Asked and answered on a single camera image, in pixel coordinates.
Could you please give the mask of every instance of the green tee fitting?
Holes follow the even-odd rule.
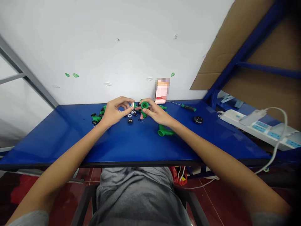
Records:
[[[163,110],[167,109],[167,107],[164,107],[163,105],[159,105],[160,108],[162,108]]]
[[[168,130],[164,127],[164,125],[159,124],[159,130],[158,130],[159,136],[163,137],[164,135],[172,136],[175,134],[174,131]]]
[[[142,103],[141,103],[141,113],[142,113],[142,115],[143,115],[143,118],[146,118],[146,113],[144,113],[143,112],[143,108],[148,108],[148,103],[146,102],[146,101],[143,101]]]
[[[101,120],[101,117],[99,117],[99,116],[97,116],[96,115],[96,113],[93,113],[92,115],[91,115],[91,117],[92,117],[92,124],[93,125],[97,125],[99,122],[100,122],[100,120]]]

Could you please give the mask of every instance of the screwdriver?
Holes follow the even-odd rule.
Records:
[[[185,108],[185,109],[187,109],[187,110],[189,110],[189,111],[195,112],[195,111],[197,110],[196,108],[191,107],[191,106],[188,106],[188,105],[181,105],[181,104],[177,104],[177,105],[180,105],[181,107],[183,107],[183,108]]]

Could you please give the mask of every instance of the black rubber washer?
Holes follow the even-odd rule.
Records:
[[[193,117],[193,121],[196,124],[202,124],[203,123],[203,118],[201,118],[200,116],[195,116],[195,117]]]

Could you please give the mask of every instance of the sleeve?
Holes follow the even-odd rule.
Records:
[[[48,223],[48,213],[46,211],[36,210],[19,217],[8,226],[48,226]]]
[[[251,215],[253,226],[283,226],[286,217],[273,212],[259,212]]]

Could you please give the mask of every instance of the forearm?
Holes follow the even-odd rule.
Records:
[[[288,204],[274,190],[231,155],[198,136],[178,121],[175,121],[170,128],[241,197],[249,212],[268,209],[276,213],[284,213],[284,210],[289,208]]]
[[[62,187],[74,175],[94,144],[109,128],[105,122],[100,122],[86,136],[60,156],[37,180],[31,190],[43,190],[43,194],[51,194]]]
[[[101,121],[48,167],[21,201],[7,225],[34,210],[44,210],[50,213],[60,189],[74,175],[91,148],[108,128],[109,126]]]

